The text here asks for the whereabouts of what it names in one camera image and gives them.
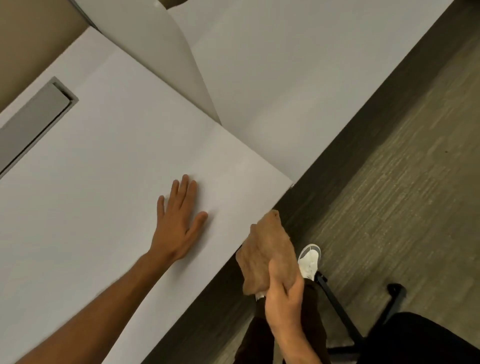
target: floor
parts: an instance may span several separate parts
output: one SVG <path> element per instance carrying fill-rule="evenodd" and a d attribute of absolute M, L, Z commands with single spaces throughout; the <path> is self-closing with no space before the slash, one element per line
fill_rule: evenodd
<path fill-rule="evenodd" d="M 480 347 L 480 2 L 457 0 L 277 204 L 362 333 L 404 311 Z M 145 363 L 231 363 L 254 302 L 234 259 Z M 329 345 L 349 343 L 321 295 Z"/>

